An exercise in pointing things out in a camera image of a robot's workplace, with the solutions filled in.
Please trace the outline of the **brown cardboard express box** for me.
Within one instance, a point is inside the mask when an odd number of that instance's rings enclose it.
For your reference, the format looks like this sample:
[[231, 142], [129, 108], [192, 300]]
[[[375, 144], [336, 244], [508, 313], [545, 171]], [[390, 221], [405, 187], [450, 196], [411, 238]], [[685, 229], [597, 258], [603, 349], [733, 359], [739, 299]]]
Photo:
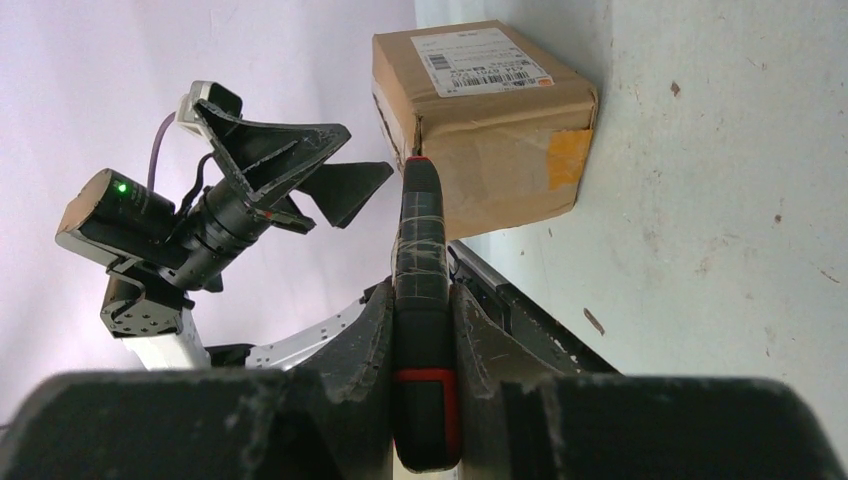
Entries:
[[377, 34], [372, 95], [398, 163], [420, 155], [461, 239], [570, 211], [596, 87], [498, 20]]

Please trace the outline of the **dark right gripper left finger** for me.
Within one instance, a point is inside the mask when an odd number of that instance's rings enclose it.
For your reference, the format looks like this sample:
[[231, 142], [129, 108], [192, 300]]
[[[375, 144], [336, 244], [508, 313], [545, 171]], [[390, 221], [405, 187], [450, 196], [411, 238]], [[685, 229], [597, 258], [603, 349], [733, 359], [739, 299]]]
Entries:
[[296, 367], [63, 374], [1, 441], [5, 479], [388, 479], [393, 291]]

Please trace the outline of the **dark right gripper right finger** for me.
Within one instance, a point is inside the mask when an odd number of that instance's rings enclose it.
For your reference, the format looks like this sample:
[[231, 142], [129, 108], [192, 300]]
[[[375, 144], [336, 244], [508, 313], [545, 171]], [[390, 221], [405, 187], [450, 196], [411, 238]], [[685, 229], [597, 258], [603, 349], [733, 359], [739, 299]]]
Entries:
[[464, 479], [843, 479], [819, 421], [763, 378], [560, 371], [451, 292]]

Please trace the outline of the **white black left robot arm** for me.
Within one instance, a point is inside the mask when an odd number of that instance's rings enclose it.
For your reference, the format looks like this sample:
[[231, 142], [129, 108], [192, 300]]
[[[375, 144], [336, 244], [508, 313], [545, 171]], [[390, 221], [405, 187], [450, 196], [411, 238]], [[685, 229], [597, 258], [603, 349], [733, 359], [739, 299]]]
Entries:
[[110, 281], [101, 318], [119, 340], [148, 339], [149, 369], [198, 368], [209, 357], [186, 334], [190, 293], [223, 288], [222, 273], [270, 228], [307, 234], [315, 223], [292, 200], [312, 198], [328, 223], [347, 227], [391, 177], [385, 162], [335, 163], [349, 140], [341, 124], [244, 120], [209, 100], [193, 105], [222, 179], [197, 176], [180, 204], [112, 169], [97, 172], [69, 202], [55, 236], [102, 265]]

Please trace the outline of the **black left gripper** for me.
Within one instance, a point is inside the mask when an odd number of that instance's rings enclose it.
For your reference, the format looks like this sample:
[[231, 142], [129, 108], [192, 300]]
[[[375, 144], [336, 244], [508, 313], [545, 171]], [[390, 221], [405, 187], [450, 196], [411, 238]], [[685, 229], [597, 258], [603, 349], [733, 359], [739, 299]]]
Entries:
[[[181, 290], [221, 292], [223, 270], [270, 227], [312, 230], [315, 221], [286, 197], [300, 183], [329, 224], [345, 229], [394, 173], [386, 162], [322, 165], [351, 138], [341, 124], [262, 123], [199, 110], [226, 181], [206, 189], [167, 241], [185, 259], [159, 274]], [[253, 209], [274, 209], [282, 199], [280, 218]]]

